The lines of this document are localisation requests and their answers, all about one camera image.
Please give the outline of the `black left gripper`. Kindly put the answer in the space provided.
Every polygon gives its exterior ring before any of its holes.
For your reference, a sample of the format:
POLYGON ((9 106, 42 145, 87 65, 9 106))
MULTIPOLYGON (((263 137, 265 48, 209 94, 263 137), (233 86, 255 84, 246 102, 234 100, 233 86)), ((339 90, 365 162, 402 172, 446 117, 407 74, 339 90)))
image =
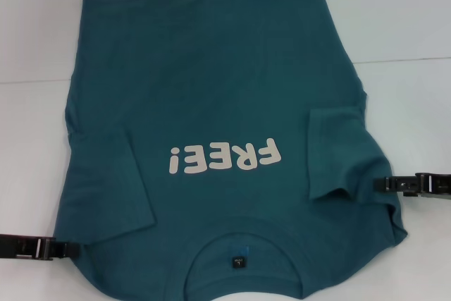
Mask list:
POLYGON ((1 234, 2 259, 52 260, 53 258, 78 258, 80 244, 48 237, 1 234))

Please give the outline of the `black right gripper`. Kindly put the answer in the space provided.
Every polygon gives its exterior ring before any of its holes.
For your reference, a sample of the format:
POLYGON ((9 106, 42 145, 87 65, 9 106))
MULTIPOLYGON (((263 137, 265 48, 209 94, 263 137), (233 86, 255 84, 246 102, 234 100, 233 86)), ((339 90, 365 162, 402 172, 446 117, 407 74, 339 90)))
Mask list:
POLYGON ((450 197, 450 174, 416 173, 373 180, 376 192, 401 192, 405 197, 450 197))

